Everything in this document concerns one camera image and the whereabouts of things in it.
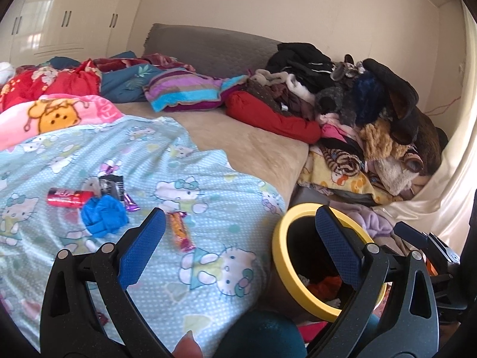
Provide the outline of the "person's left hand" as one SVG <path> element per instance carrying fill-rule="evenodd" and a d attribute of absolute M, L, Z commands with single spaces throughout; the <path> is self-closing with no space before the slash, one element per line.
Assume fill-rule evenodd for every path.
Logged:
<path fill-rule="evenodd" d="M 193 332 L 187 331 L 185 335 L 176 344 L 172 352 L 175 358 L 203 358 L 201 347 L 194 339 Z"/>

